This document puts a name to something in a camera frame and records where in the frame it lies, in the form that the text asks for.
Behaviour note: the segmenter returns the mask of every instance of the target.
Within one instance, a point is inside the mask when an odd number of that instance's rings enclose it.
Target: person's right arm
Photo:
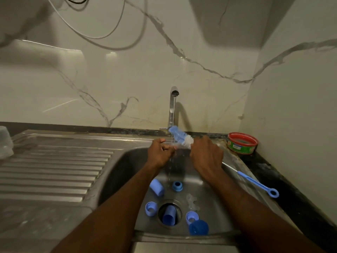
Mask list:
[[[195,169],[219,195],[252,246],[264,253],[324,253],[316,244],[239,187],[221,168],[223,150],[204,136],[191,146]]]

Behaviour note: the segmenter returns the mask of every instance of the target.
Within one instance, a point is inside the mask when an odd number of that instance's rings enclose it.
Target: person's left arm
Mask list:
[[[127,252],[150,182],[175,152],[174,147],[163,142],[165,139],[154,140],[144,167],[87,216],[52,252]]]

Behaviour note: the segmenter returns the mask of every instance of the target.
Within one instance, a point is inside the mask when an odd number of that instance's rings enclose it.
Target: green container label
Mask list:
[[[241,146],[233,143],[232,141],[227,142],[228,148],[237,153],[251,154],[254,152],[255,146]]]

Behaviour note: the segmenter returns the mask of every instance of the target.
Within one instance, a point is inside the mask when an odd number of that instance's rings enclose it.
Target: forearm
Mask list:
[[[235,223],[261,252],[323,252],[269,208],[239,187],[223,170],[210,181]]]
[[[118,192],[86,217],[53,252],[126,252],[140,206],[154,175],[155,169],[146,164]]]

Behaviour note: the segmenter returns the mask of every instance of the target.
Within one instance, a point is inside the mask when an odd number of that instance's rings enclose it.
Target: stainless steel sink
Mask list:
[[[200,208],[200,219],[209,225],[209,234],[225,233],[234,230],[231,218],[212,188],[203,181],[193,168],[189,158],[190,150],[178,149],[174,157],[161,170],[157,179],[165,188],[165,195],[158,197],[151,189],[145,195],[139,210],[135,229],[153,234],[189,236],[185,215],[190,209],[186,196],[191,194],[197,197],[195,204]],[[120,189],[134,174],[136,174],[147,160],[147,149],[140,148],[128,151],[116,163],[103,187],[99,204],[107,200]],[[183,190],[175,192],[172,189],[174,181],[183,182]],[[160,215],[148,217],[145,214],[145,205],[149,201],[158,203],[158,208],[165,204],[174,204],[177,208],[176,225],[165,226]]]
[[[154,138],[32,130],[13,137],[15,154],[0,161],[0,252],[49,252],[141,169]],[[214,142],[224,149],[225,163],[254,177],[227,150],[224,140]],[[291,223],[264,191],[233,171],[224,170],[244,190]],[[172,249],[177,249],[177,243],[184,248],[189,248],[188,244],[237,245],[240,231],[217,195],[194,170],[189,150],[178,149],[157,178],[166,193],[159,198],[150,189],[147,191],[135,226],[133,251],[159,244]],[[176,180],[183,182],[180,192],[171,188]],[[188,193],[197,197],[199,217],[210,228],[208,236],[189,236],[185,221]],[[146,216],[144,208],[149,201],[157,202],[159,207],[175,204],[179,222],[168,227],[162,224],[160,215]]]

